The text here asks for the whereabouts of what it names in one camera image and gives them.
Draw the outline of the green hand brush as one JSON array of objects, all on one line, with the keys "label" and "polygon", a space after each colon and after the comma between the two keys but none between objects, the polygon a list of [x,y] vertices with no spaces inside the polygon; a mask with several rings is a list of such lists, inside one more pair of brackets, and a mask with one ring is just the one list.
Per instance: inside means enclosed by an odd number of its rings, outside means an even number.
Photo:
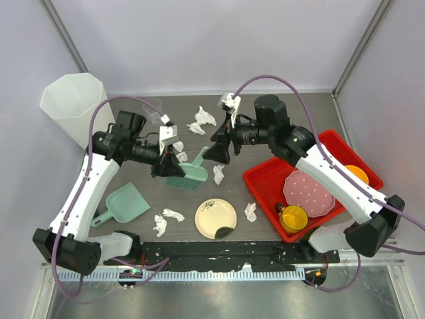
[{"label": "green hand brush", "polygon": [[168,177],[165,180],[165,185],[187,191],[197,190],[209,176],[208,171],[202,166],[203,155],[208,149],[208,146],[203,147],[191,163],[180,163],[179,165],[185,172],[185,176]]}]

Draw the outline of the green dustpan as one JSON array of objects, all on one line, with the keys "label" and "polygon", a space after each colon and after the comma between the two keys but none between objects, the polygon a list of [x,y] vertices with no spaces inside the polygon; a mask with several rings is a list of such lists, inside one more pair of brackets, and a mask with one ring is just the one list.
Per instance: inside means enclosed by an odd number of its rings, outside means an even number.
[{"label": "green dustpan", "polygon": [[110,219],[115,219],[118,223],[129,223],[151,208],[133,183],[111,193],[106,199],[106,207],[106,212],[93,218],[92,227],[98,227]]}]

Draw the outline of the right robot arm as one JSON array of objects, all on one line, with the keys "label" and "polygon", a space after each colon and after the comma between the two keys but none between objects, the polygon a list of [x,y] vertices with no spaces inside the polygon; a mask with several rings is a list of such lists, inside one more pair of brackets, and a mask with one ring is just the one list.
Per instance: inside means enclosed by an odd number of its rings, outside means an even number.
[{"label": "right robot arm", "polygon": [[243,145],[266,144],[270,151],[290,166],[306,173],[332,194],[350,213],[353,224],[335,230],[316,229],[300,245],[303,260],[313,263],[337,241],[364,257],[373,257],[394,233],[404,209],[404,200],[383,193],[362,182],[350,172],[307,128],[291,124],[286,105],[276,95],[267,94],[254,101],[256,117],[240,120],[240,97],[225,93],[218,107],[226,112],[224,122],[211,137],[213,145],[205,160],[227,165],[229,147],[238,155]]}]

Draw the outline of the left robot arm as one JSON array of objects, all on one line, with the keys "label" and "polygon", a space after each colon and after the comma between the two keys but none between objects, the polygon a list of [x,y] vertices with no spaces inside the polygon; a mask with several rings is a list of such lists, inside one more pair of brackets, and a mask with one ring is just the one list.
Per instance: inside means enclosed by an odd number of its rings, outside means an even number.
[{"label": "left robot arm", "polygon": [[89,236],[89,229],[108,184],[126,160],[150,165],[153,177],[185,176],[173,152],[173,144],[178,141],[177,126],[168,116],[161,121],[156,144],[139,138],[146,118],[127,111],[119,112],[116,122],[110,123],[105,132],[93,133],[66,203],[47,229],[37,229],[33,235],[33,243],[46,262],[86,276],[114,257],[127,265],[140,260],[139,236],[115,231],[95,239]]}]

